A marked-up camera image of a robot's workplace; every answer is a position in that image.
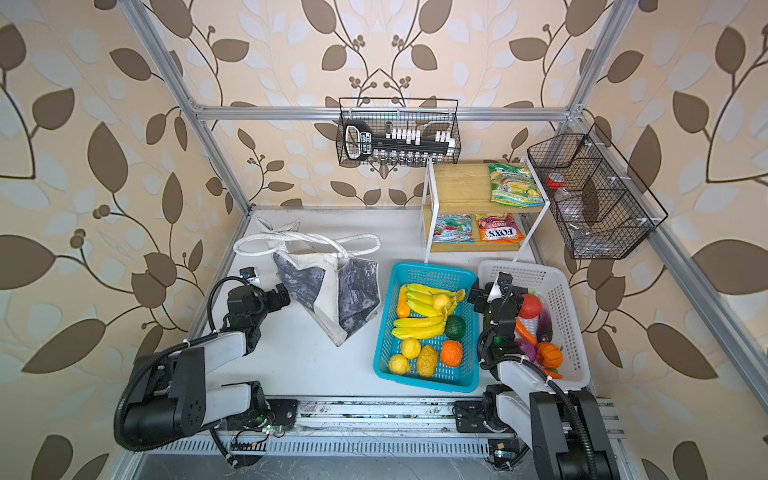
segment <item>candy bag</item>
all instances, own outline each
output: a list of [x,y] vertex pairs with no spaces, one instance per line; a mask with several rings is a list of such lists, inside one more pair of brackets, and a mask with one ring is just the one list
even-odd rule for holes
[[542,207],[544,198],[527,168],[488,164],[491,202],[511,207]]
[[512,214],[475,215],[475,218],[480,227],[480,240],[484,242],[517,243],[525,238]]
[[438,215],[434,243],[474,243],[472,241],[472,217],[469,215]]

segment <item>floral wallpaper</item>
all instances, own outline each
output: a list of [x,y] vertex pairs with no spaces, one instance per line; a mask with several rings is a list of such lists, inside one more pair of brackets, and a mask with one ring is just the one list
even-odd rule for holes
[[[641,0],[585,110],[763,349],[766,21],[757,0]],[[765,476],[765,412],[653,248],[574,261],[551,218],[536,238],[571,281],[595,386],[645,475]]]
[[0,2],[0,45],[0,476],[93,479],[241,215],[114,0]]
[[607,0],[146,0],[196,101],[564,107]]
[[[519,161],[551,135],[547,122],[459,122],[460,161]],[[257,206],[397,207],[421,204],[424,168],[339,165],[336,124],[218,121],[217,142]],[[218,191],[215,182],[212,193]]]

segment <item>red bottle cap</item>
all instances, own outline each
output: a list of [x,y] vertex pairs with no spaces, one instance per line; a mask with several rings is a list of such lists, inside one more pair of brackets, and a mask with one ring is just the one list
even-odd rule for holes
[[550,187],[552,190],[557,190],[563,185],[565,185],[565,177],[563,177],[562,174],[552,172],[547,175],[547,187]]

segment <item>green avocado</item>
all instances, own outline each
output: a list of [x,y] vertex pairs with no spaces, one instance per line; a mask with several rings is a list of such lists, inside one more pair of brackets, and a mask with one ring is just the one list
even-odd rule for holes
[[445,321],[445,336],[451,340],[461,341],[467,331],[467,324],[458,315],[451,315]]

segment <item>white plastic basket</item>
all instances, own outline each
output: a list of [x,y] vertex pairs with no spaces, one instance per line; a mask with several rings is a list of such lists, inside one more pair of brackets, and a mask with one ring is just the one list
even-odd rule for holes
[[[581,339],[578,318],[568,280],[558,269],[534,263],[485,260],[478,267],[480,287],[496,281],[499,272],[510,273],[512,284],[536,290],[542,305],[552,317],[552,343],[563,352],[563,364],[557,380],[563,390],[576,390],[587,386],[590,380],[587,353]],[[537,320],[523,320],[525,328],[536,335]]]

